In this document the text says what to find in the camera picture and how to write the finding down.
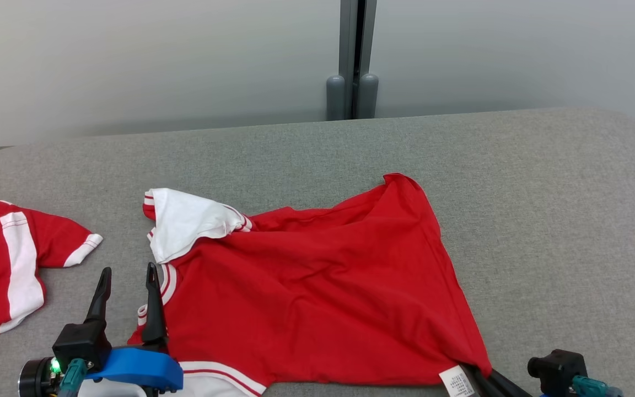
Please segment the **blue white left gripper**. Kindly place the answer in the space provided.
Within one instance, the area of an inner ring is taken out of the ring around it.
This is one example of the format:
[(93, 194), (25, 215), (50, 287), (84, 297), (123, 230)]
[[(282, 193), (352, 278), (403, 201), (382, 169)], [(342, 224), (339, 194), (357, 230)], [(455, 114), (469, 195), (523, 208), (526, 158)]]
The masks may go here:
[[(111, 277), (111, 267), (104, 268), (96, 284), (85, 318), (86, 323), (106, 322)], [(146, 289), (148, 304), (143, 344), (167, 345), (164, 304), (154, 263), (148, 263)], [(103, 369), (86, 376), (78, 396), (157, 396), (183, 388), (183, 369), (171, 356), (162, 352), (125, 347), (111, 351)]]

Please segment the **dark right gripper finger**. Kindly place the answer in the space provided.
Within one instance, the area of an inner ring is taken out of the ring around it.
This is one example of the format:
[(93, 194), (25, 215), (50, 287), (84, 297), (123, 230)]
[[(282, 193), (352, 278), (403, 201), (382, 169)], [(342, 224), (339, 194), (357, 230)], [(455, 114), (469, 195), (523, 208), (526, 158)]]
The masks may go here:
[(473, 387), (474, 396), (499, 396), (499, 390), (483, 375), (481, 370), (470, 364), (461, 364), (461, 369)]
[(487, 384), (489, 396), (531, 397), (531, 394), (526, 392), (526, 390), (514, 384), (514, 382), (507, 379), (496, 370), (492, 370), (491, 374), (487, 378)]

